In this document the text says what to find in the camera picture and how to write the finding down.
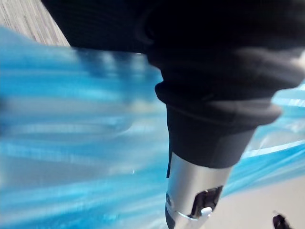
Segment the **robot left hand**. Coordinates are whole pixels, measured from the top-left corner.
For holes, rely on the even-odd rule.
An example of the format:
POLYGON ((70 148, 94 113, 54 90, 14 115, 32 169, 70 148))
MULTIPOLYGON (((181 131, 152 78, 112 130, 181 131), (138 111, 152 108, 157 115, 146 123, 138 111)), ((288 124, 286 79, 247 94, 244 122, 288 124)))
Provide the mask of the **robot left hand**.
POLYGON ((170 229, 198 229, 217 206, 257 127, 281 114, 272 103, 305 71, 302 0, 45 0, 71 46, 137 52, 161 71, 169 162, 170 229))

